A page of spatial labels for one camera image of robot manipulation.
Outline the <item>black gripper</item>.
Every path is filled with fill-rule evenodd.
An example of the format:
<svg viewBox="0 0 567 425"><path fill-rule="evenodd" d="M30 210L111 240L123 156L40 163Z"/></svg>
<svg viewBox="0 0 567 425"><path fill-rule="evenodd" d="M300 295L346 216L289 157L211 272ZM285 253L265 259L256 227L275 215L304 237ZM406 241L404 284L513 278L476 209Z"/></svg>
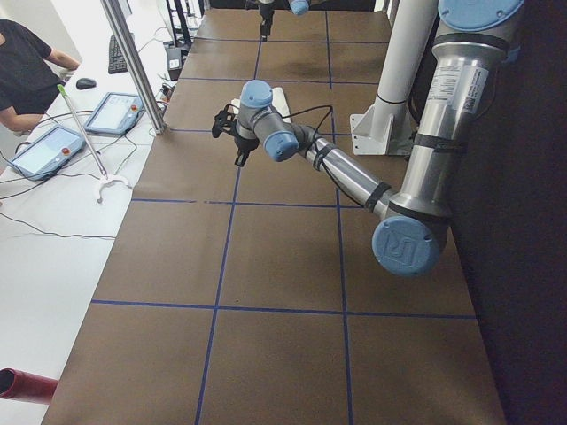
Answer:
<svg viewBox="0 0 567 425"><path fill-rule="evenodd" d="M274 4L273 3L260 3L259 12L262 17L260 24L260 39L266 43L270 36L270 23L274 17Z"/></svg>
<svg viewBox="0 0 567 425"><path fill-rule="evenodd" d="M248 138L240 135L238 132L234 135L235 145L237 147L237 157L235 159L235 165L238 167L244 167L249 154L254 151L259 146L258 138Z"/></svg>

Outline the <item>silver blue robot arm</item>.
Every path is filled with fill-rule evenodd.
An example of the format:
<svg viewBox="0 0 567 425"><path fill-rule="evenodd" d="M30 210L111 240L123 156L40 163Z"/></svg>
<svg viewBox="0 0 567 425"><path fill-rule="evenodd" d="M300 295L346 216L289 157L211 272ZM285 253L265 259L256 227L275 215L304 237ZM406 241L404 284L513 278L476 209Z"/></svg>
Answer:
<svg viewBox="0 0 567 425"><path fill-rule="evenodd" d="M311 4L311 2L307 0L258 0L255 3L258 5L261 16L260 40L262 42L266 42L271 36L275 11L278 7L288 10L296 16L300 16L309 11Z"/></svg>
<svg viewBox="0 0 567 425"><path fill-rule="evenodd" d="M238 166L258 147L276 162L297 154L308 160L379 217L372 250L384 269L426 274L446 245L447 191L467 129L486 102L491 75L514 53L523 11L521 1L396 3L375 101L350 121L354 155L408 155L399 190L315 129L286 122L264 81L248 81L214 129L233 136Z"/></svg>

